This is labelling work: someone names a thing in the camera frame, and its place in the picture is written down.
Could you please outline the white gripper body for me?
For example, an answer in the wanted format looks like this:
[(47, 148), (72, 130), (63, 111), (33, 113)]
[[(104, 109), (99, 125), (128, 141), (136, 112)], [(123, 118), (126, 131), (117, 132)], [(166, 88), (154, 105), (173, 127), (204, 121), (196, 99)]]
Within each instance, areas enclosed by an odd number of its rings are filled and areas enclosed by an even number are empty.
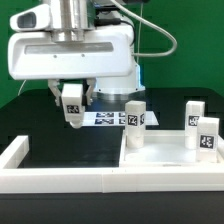
[(14, 34), (8, 44), (8, 70), (15, 80), (82, 79), (131, 74), (130, 28), (101, 27), (82, 42), (54, 43), (49, 32)]

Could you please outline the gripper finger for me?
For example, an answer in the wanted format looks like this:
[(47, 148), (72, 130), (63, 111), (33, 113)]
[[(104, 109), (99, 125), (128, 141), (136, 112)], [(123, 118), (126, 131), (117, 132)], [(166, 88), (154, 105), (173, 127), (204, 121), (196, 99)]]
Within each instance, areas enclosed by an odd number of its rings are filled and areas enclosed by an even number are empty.
[(61, 91), (59, 90), (60, 82), (57, 79), (50, 79), (48, 81), (48, 88), (51, 90), (52, 94), (55, 96), (55, 103), (57, 106), (61, 105)]
[(95, 78), (84, 79), (82, 82), (83, 94), (82, 94), (82, 105), (89, 106), (92, 102), (92, 93), (96, 85)]

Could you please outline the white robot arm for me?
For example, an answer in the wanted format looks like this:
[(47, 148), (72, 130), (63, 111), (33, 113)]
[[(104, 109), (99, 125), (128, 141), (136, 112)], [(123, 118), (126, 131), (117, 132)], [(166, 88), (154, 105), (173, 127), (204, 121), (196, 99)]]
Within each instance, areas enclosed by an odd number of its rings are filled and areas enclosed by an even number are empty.
[(40, 0), (13, 15), (14, 31), (8, 42), (8, 71), (15, 80), (46, 80), (55, 97), (62, 81), (81, 80), (77, 89), (83, 106), (93, 94), (129, 95), (140, 84), (140, 52), (134, 51), (134, 20), (166, 36), (170, 49), (155, 52), (165, 57), (177, 48), (176, 39), (161, 27), (125, 8), (146, 0)]

